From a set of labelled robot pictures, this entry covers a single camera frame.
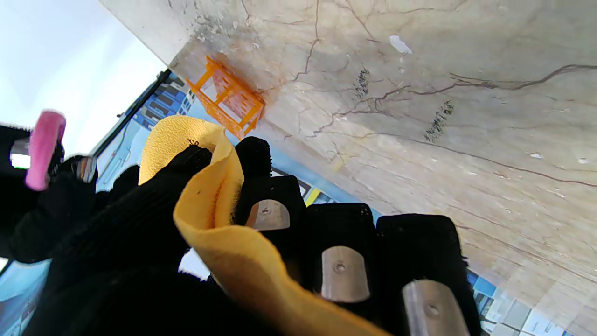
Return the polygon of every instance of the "yellow stripe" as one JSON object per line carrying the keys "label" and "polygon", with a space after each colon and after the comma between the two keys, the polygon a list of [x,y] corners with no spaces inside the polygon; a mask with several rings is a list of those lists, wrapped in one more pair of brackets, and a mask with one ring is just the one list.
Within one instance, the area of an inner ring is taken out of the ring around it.
{"label": "yellow stripe", "polygon": [[311,194],[304,201],[305,205],[310,206],[311,204],[313,204],[313,202],[315,201],[317,196],[319,196],[320,193],[321,193],[321,190],[314,188],[313,191],[311,192]]}

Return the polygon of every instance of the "orange plastic rack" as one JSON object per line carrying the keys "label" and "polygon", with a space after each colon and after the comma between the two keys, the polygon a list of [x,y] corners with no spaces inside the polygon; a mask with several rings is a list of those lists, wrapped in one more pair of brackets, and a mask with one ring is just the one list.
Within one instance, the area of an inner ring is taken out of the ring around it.
{"label": "orange plastic rack", "polygon": [[[238,80],[227,67],[215,62],[209,56],[206,58],[206,73],[195,84],[190,82],[188,78],[186,81],[203,104],[207,114],[214,117],[239,140],[242,140],[257,126],[257,122],[263,117],[265,103],[245,83]],[[216,87],[217,95],[215,100],[209,98],[206,92],[203,91],[203,86],[210,78]],[[232,111],[240,121],[225,112],[220,104]]]}

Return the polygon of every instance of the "pink finger cap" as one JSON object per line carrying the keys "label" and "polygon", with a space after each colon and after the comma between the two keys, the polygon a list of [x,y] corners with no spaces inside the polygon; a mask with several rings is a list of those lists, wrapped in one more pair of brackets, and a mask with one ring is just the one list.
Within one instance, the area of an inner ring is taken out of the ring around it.
{"label": "pink finger cap", "polygon": [[47,173],[54,155],[56,144],[62,141],[66,119],[56,111],[41,112],[35,128],[29,136],[29,156],[31,166],[25,176],[25,184],[35,190],[48,188]]}

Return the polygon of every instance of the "marble wall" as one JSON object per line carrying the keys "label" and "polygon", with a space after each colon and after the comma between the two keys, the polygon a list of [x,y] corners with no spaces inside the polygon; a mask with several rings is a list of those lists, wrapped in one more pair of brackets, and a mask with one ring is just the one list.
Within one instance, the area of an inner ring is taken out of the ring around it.
{"label": "marble wall", "polygon": [[594,0],[101,0],[178,75],[259,91],[255,132],[382,213],[441,213],[473,269],[597,334]]}

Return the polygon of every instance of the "yellow cloth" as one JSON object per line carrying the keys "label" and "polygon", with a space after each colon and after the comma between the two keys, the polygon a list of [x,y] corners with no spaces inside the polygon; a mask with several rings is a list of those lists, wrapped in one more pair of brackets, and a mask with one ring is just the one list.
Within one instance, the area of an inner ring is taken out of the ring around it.
{"label": "yellow cloth", "polygon": [[139,183],[189,146],[189,139],[210,149],[213,157],[186,185],[174,221],[229,297],[248,311],[259,312],[285,335],[387,335],[305,291],[288,276],[270,241],[252,228],[231,224],[244,177],[222,127],[184,115],[160,121],[143,149]]}

